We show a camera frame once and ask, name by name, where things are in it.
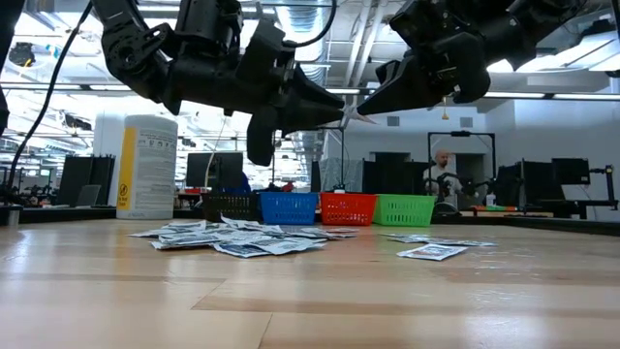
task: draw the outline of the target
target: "laboratory room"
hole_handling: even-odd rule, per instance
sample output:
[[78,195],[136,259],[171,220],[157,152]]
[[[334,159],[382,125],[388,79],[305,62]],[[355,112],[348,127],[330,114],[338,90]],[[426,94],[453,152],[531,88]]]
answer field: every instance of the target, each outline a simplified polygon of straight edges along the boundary
[[0,1],[0,346],[620,348],[617,18]]

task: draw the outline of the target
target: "red basket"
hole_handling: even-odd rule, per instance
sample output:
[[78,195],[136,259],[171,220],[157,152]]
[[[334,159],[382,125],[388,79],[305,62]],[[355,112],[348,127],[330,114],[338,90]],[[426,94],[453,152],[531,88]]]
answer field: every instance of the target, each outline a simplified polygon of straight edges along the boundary
[[369,226],[376,195],[321,193],[321,218],[326,225]]

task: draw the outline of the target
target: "pile of packets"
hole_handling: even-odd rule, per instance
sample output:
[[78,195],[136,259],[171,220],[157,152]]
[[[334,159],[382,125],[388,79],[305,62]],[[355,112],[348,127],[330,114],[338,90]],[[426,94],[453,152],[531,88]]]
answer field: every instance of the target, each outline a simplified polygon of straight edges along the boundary
[[224,223],[171,223],[157,230],[131,234],[130,237],[157,238],[151,244],[158,250],[213,247],[219,252],[250,258],[319,249],[328,240],[354,238],[356,235],[345,233],[357,231],[350,228],[283,229],[224,216],[222,221]]
[[455,240],[449,238],[431,238],[426,235],[382,234],[389,240],[405,243],[426,243],[426,245],[407,251],[398,252],[398,257],[443,261],[447,257],[459,254],[467,249],[466,246],[496,246],[492,242],[470,240]]

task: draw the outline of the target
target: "bald man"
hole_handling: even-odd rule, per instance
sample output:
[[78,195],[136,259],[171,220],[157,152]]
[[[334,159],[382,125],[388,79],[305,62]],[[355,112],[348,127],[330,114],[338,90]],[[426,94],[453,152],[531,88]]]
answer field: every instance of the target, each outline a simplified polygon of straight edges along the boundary
[[[448,171],[448,163],[450,161],[450,153],[446,150],[440,149],[435,153],[435,166],[430,168],[430,178],[437,179],[440,175],[445,173],[449,173]],[[424,171],[424,180],[428,179],[428,170]],[[444,181],[450,182],[449,187],[449,195],[445,196],[445,202],[456,206],[456,195],[460,194],[463,189],[461,183],[458,179],[454,177],[447,177]],[[429,183],[425,181],[426,188],[428,188]],[[431,182],[430,184],[431,193],[433,195],[439,195],[439,184],[437,182]]]

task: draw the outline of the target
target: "wooden table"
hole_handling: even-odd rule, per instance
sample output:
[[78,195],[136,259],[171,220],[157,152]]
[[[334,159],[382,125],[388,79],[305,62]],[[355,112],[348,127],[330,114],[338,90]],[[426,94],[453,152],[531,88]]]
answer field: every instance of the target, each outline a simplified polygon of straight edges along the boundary
[[[363,228],[323,251],[161,252],[120,220],[0,230],[2,348],[618,348],[620,239]],[[495,241],[444,262],[378,233]]]

